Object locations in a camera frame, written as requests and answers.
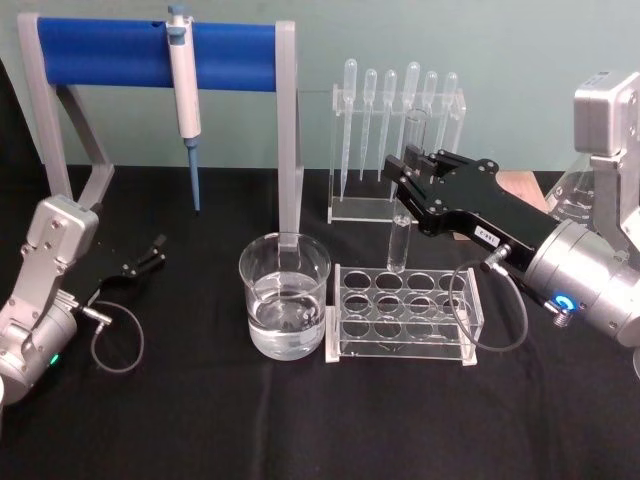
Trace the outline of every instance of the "glass beaker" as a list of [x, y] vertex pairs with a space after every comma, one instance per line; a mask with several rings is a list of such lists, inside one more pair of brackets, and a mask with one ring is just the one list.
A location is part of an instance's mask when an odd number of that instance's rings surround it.
[[306, 235], [270, 233], [244, 249], [239, 269], [256, 348], [275, 360], [313, 352], [325, 330], [327, 250]]

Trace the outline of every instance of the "blue padded bar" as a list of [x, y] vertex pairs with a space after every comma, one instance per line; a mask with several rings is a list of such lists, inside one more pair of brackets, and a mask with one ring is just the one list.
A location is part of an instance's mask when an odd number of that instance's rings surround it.
[[[173, 87], [164, 22], [38, 19], [51, 85]], [[273, 25], [194, 23], [198, 88], [275, 92]]]

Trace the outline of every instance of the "blue pipette tip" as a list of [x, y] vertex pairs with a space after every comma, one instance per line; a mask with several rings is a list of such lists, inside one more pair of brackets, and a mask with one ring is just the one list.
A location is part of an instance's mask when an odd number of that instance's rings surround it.
[[191, 172], [191, 192], [193, 193], [193, 208], [196, 215], [200, 213], [200, 180], [198, 179], [198, 151], [196, 146], [187, 146], [189, 153], [189, 171]]

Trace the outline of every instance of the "test tube rack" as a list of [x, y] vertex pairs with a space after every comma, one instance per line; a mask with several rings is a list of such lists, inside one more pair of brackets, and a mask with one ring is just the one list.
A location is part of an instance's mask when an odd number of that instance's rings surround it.
[[[423, 93], [415, 94], [412, 108], [421, 108]], [[443, 106], [444, 94], [436, 93], [431, 104], [431, 118], [425, 135], [425, 152], [434, 152], [442, 148], [455, 153], [462, 133], [466, 115], [466, 103], [462, 89], [457, 89], [450, 108]], [[333, 221], [391, 222], [393, 202], [389, 199], [390, 182], [384, 178], [378, 181], [378, 142], [384, 114], [383, 92], [377, 90], [371, 111], [368, 149], [365, 159], [365, 172], [362, 181], [359, 178], [360, 138], [362, 135], [363, 114], [365, 110], [362, 89], [356, 91], [353, 105], [351, 141], [349, 148], [349, 172], [345, 194], [340, 195], [340, 166], [345, 120], [345, 102], [343, 90], [333, 85], [331, 152], [329, 169], [328, 223]], [[400, 124], [406, 111], [403, 109], [401, 92], [393, 100], [389, 130], [384, 156], [395, 155], [399, 137], [402, 135]], [[436, 145], [436, 130], [442, 115], [446, 115], [446, 127], [441, 145]]]
[[[453, 271], [346, 268], [335, 265], [326, 318], [327, 363], [341, 357], [398, 357], [477, 363], [476, 347], [453, 318]], [[454, 280], [453, 308], [477, 340], [484, 317], [473, 269]]]

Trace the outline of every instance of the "gray-green wall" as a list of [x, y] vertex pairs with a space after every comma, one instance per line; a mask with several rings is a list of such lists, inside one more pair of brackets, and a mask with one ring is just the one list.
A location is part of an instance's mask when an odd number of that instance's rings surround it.
[[[32, 115], [16, 15], [164, 19], [153, 0], [2, 0], [0, 57], [27, 119]], [[572, 96], [604, 69], [636, 70], [640, 3], [633, 0], [190, 0], [202, 22], [295, 20], [299, 42], [303, 161], [326, 168], [331, 85], [348, 57], [359, 71], [456, 71], [467, 100], [460, 153], [509, 169], [564, 169], [572, 147]], [[120, 165], [184, 165], [170, 90], [82, 88], [96, 129]], [[275, 99], [202, 92], [204, 166], [276, 165]], [[67, 161], [86, 156], [63, 122]]]

